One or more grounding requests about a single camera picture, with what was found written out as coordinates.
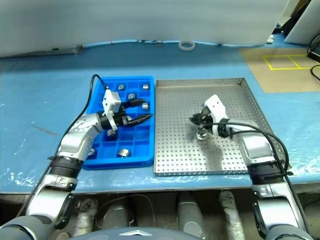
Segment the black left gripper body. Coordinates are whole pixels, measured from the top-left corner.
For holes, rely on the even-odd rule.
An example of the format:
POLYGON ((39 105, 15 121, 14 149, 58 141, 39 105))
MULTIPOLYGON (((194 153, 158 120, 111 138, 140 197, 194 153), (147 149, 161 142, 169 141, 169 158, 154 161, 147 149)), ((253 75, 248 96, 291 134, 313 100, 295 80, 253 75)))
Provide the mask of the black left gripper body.
POLYGON ((128 120, 132 119, 132 117, 126 113, 127 108, 129 108, 129 101, 122 102, 118 112, 114 114, 114 121, 117 126, 126 126, 128 125, 128 120))

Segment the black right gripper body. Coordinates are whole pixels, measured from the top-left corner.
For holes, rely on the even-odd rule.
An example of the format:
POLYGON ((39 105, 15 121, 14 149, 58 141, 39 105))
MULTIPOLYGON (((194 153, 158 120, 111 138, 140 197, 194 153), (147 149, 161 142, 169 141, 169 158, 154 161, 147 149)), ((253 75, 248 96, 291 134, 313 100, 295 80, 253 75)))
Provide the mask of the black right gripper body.
POLYGON ((210 109, 205 106, 199 113, 198 113, 198 125, 203 128, 209 128, 212 126, 213 119, 211 117, 211 111, 210 109))

